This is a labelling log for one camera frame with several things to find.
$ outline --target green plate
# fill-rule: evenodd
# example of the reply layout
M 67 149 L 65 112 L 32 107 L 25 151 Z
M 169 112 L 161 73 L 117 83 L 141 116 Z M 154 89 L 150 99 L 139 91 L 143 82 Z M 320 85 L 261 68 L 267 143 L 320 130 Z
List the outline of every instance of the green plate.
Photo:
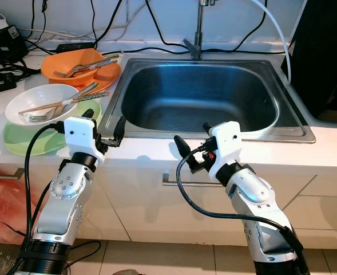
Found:
M 97 125 L 101 121 L 101 105 L 95 100 L 78 103 L 76 116 L 81 116 L 86 110 L 94 110 L 93 118 Z M 36 131 L 29 131 L 12 123 L 7 123 L 4 129 L 3 139 L 7 149 L 19 156 L 25 156 L 27 148 Z M 46 154 L 66 146 L 64 135 L 56 131 L 44 132 L 37 139 L 32 148 L 31 156 Z

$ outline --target faucet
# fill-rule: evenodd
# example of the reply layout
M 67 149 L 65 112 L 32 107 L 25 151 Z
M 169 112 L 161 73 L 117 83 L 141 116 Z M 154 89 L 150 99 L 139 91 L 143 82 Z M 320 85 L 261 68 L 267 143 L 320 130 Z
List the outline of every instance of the faucet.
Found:
M 195 42 L 194 45 L 190 43 L 187 39 L 184 39 L 184 44 L 191 52 L 191 58 L 195 60 L 201 59 L 201 42 L 203 40 L 203 33 L 201 32 L 201 26 L 203 24 L 203 11 L 204 6 L 211 6 L 215 5 L 215 1 L 218 0 L 199 0 L 199 6 L 197 9 L 197 26 L 196 26 L 196 33 L 195 33 Z

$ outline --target pink plastic bag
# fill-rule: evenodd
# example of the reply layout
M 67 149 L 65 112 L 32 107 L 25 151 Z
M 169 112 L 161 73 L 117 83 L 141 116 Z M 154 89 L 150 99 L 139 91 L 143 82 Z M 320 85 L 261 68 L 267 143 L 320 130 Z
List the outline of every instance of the pink plastic bag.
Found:
M 31 203 L 32 213 L 35 205 Z M 21 244 L 26 231 L 26 195 L 21 181 L 0 179 L 0 243 Z

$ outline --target tile floor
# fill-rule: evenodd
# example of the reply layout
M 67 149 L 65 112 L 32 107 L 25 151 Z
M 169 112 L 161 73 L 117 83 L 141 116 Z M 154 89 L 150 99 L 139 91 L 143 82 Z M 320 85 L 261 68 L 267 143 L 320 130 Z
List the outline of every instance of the tile floor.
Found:
M 75 260 L 96 244 L 72 250 Z M 337 250 L 305 250 L 312 275 L 337 275 Z M 100 251 L 72 266 L 71 275 L 112 275 L 124 269 L 146 275 L 253 275 L 246 247 L 102 241 Z

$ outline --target cabinet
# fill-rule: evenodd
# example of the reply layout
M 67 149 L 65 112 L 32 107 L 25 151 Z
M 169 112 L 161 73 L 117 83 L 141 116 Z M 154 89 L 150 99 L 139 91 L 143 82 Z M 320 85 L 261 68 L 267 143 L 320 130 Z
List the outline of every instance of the cabinet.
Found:
M 337 249 L 337 175 L 316 176 L 284 212 L 305 247 Z
M 0 164 L 3 174 L 13 174 L 16 164 Z M 37 201 L 48 182 L 58 173 L 59 166 L 30 166 L 31 195 Z M 24 177 L 19 180 L 24 185 Z M 84 221 L 78 230 L 78 238 L 130 240 L 106 194 L 97 180 L 93 181 L 92 194 L 83 209 Z
M 108 163 L 98 173 L 102 188 L 133 241 L 246 245 L 242 222 L 203 216 L 191 208 L 177 186 L 162 185 L 162 175 L 174 182 L 177 163 L 134 160 L 134 166 Z M 312 176 L 261 174 L 276 190 L 277 202 L 284 207 L 311 180 Z M 211 181 L 204 171 L 192 175 L 182 170 L 183 182 Z M 201 207 L 214 212 L 235 213 L 223 187 L 186 187 Z

